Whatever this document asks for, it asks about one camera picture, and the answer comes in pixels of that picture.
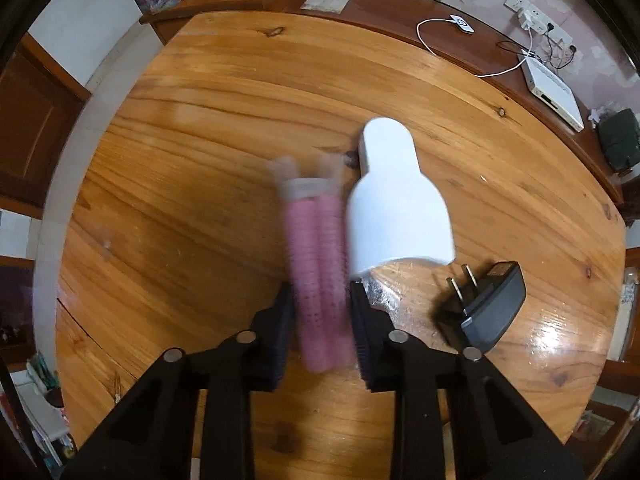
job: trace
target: wall outlet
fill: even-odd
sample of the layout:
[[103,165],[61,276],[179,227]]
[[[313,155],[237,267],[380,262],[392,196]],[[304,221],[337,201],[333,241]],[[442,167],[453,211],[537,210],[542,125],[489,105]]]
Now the wall outlet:
[[531,5],[529,0],[507,0],[504,4],[513,12],[518,12],[520,9],[529,9]]
[[519,12],[521,9],[528,10],[532,15],[531,30],[535,30],[538,34],[546,34],[547,25],[551,23],[554,29],[549,33],[549,39],[562,48],[568,48],[569,45],[573,43],[574,38],[569,36],[562,28],[558,27],[556,22],[550,19],[529,0],[506,0],[504,5],[514,12]]

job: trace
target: pink object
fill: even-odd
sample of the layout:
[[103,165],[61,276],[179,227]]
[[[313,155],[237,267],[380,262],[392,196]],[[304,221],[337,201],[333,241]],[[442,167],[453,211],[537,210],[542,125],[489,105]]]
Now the pink object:
[[295,162],[271,163],[286,201],[285,231],[305,367],[316,373],[356,362],[348,310],[342,159],[325,156],[328,178],[298,178]]
[[316,197],[319,221],[320,291],[325,334],[334,367],[354,365],[355,343],[348,311],[344,215],[340,197]]
[[322,309],[316,200],[307,198],[289,203],[285,225],[302,359],[310,372],[325,372],[333,362]]

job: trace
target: black power adapter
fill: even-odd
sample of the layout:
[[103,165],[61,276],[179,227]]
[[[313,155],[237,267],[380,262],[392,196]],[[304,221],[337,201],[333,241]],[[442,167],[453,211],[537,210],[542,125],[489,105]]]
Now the black power adapter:
[[475,347],[485,354],[500,340],[527,297],[517,262],[499,262],[480,278],[463,266],[468,277],[459,287],[449,278],[454,294],[436,314],[445,338],[459,352]]

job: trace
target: floor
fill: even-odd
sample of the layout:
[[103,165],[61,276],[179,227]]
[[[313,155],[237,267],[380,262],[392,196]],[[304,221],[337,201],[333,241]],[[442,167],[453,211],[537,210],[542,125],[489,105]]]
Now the floor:
[[69,135],[44,207],[33,290],[36,347],[56,369],[55,323],[58,273],[66,226],[100,138],[138,77],[162,44],[148,25],[136,24],[98,67],[89,82],[93,96]]

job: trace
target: black bag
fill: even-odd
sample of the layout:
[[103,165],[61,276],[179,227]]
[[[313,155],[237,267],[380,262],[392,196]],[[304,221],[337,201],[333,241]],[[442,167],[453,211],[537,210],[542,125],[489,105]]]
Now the black bag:
[[617,173],[640,162],[640,126],[631,108],[604,119],[598,138],[607,162]]

